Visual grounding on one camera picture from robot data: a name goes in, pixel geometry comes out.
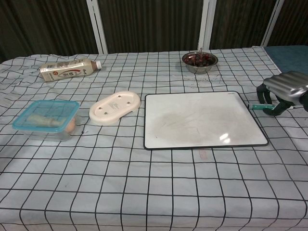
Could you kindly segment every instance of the bottle cap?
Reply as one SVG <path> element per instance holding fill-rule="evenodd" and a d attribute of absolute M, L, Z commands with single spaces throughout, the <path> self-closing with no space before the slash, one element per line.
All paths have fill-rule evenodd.
<path fill-rule="evenodd" d="M 102 68 L 101 61 L 96 61 L 96 66 L 97 66 L 97 69 L 101 69 Z"/>

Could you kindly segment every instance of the plastic bottle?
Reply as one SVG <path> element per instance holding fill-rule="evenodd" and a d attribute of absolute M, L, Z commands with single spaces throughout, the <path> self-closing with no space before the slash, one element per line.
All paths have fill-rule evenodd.
<path fill-rule="evenodd" d="M 40 67 L 40 72 L 46 82 L 53 82 L 65 78 L 88 76 L 101 68 L 100 61 L 78 59 L 70 62 L 44 64 Z"/>

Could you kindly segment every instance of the blue mat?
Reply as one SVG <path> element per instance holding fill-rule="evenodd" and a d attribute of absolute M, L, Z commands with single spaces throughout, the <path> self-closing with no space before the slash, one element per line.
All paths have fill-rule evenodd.
<path fill-rule="evenodd" d="M 308 46 L 264 47 L 282 72 L 299 71 L 308 74 Z"/>

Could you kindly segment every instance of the table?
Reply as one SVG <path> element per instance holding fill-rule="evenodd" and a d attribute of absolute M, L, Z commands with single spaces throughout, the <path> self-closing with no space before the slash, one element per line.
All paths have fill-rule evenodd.
<path fill-rule="evenodd" d="M 0 64 L 0 231 L 308 230 L 308 114 L 252 111 L 265 147 L 147 151 L 149 93 L 234 90 L 257 103 L 256 86 L 280 71 L 261 47 L 211 50 L 217 66 L 194 75 L 186 51 L 31 55 Z M 89 77 L 45 83 L 45 62 L 100 60 Z M 121 90 L 140 95 L 138 111 L 111 126 L 88 117 Z M 28 140 L 12 122 L 35 100 L 80 103 L 77 132 L 64 142 Z"/>

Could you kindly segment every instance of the dark curtain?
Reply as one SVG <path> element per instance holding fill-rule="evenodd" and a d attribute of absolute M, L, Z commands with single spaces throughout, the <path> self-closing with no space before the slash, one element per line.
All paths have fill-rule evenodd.
<path fill-rule="evenodd" d="M 308 0 L 285 0 L 268 46 L 308 45 Z"/>
<path fill-rule="evenodd" d="M 110 53 L 197 49 L 203 0 L 98 2 Z"/>
<path fill-rule="evenodd" d="M 85 0 L 0 0 L 0 62 L 98 53 Z"/>
<path fill-rule="evenodd" d="M 210 49 L 259 46 L 276 0 L 217 0 Z"/>

